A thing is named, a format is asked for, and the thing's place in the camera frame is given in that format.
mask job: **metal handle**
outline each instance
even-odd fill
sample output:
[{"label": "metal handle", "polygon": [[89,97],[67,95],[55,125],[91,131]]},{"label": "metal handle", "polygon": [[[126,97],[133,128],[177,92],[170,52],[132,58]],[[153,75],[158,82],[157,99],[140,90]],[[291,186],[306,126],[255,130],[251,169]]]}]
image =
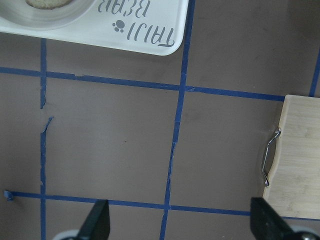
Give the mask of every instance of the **metal handle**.
[{"label": "metal handle", "polygon": [[265,184],[266,187],[269,187],[269,185],[270,185],[268,176],[265,173],[265,166],[266,166],[267,156],[268,156],[268,152],[269,152],[269,147],[280,136],[280,134],[281,134],[281,128],[278,127],[274,131],[274,134],[273,134],[272,138],[269,140],[268,144],[266,145],[266,148],[265,148],[265,151],[264,151],[261,170],[262,170],[262,174],[264,176],[264,184]]}]

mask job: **food in bowl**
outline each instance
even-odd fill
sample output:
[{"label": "food in bowl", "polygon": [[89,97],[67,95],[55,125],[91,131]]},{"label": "food in bowl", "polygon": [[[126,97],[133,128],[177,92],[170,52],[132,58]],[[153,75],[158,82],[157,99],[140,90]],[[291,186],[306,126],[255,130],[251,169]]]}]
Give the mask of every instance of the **food in bowl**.
[{"label": "food in bowl", "polygon": [[36,9],[55,9],[69,4],[72,0],[25,0],[26,3]]}]

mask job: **wooden cutting board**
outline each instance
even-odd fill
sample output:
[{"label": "wooden cutting board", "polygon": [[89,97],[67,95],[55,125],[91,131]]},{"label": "wooden cutting board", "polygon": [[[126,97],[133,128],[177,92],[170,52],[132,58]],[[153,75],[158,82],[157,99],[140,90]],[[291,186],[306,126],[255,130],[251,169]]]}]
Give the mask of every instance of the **wooden cutting board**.
[{"label": "wooden cutting board", "polygon": [[280,216],[320,219],[320,98],[287,95],[263,198]]}]

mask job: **bowl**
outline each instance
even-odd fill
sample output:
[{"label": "bowl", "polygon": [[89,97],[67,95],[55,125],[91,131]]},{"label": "bowl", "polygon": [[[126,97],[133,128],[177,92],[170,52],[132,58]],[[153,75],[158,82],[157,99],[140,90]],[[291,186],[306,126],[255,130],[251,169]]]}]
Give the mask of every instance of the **bowl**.
[{"label": "bowl", "polygon": [[83,16],[96,0],[72,0],[54,9],[37,9],[25,0],[0,0],[0,17],[34,30],[52,30],[69,25]]}]

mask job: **paw print logo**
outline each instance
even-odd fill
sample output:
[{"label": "paw print logo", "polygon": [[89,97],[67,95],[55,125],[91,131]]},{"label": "paw print logo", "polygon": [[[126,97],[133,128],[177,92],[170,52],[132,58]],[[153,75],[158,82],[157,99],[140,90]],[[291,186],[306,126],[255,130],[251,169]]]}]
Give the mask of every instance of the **paw print logo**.
[{"label": "paw print logo", "polygon": [[125,23],[123,21],[117,20],[115,23],[112,23],[112,26],[114,26],[114,30],[116,32],[119,32],[119,31],[121,33],[124,32],[123,28],[125,27]]}]

